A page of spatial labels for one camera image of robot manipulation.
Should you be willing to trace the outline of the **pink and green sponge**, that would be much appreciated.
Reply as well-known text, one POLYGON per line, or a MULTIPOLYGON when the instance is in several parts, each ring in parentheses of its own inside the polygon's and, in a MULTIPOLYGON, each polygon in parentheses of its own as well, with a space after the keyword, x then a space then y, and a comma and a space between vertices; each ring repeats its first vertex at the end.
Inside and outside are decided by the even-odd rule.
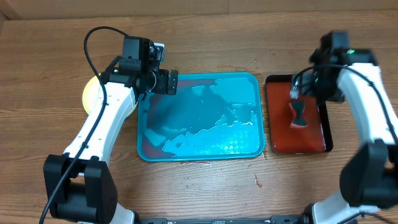
POLYGON ((305 102, 302 100, 295 100, 289 103, 289 108, 292 112, 291 128, 305 128, 308 126, 307 122, 303 117, 305 110, 305 102))

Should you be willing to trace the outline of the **yellow-green plate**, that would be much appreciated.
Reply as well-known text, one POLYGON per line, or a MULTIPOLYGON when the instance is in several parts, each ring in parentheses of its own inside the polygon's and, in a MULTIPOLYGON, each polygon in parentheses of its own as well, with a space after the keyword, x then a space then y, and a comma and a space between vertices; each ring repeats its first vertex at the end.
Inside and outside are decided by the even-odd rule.
POLYGON ((104 85, 106 93, 96 77, 93 77, 85 86, 82 94, 82 103, 89 117, 97 118, 99 115, 104 97, 106 103, 102 121, 124 121, 137 106, 136 97, 132 88, 125 87, 122 83, 108 82, 104 85))

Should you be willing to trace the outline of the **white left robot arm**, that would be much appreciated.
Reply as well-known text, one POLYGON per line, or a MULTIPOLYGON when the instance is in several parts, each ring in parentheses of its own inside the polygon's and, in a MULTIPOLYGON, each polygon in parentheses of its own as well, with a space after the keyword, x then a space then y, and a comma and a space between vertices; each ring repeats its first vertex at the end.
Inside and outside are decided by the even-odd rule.
POLYGON ((139 223, 136 212, 118 202, 109 160, 123 122, 148 93, 175 95, 178 71, 164 70, 165 45, 123 34, 123 51, 103 72, 87 58, 98 80, 95 102, 80 132, 61 155, 44 162, 50 214, 75 223, 139 223))

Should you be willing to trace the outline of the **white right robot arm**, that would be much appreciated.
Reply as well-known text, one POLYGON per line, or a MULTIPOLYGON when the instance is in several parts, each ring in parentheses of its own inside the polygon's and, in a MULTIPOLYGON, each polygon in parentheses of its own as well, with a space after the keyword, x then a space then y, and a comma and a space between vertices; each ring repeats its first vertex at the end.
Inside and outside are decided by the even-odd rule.
POLYGON ((304 127, 301 96, 318 104, 348 101, 358 129, 358 152, 340 174, 340 188, 308 205, 294 223, 356 223, 397 205, 397 115, 384 89, 381 68, 370 49, 354 49, 348 33, 331 31, 309 58, 311 67, 291 79, 295 127, 304 127))

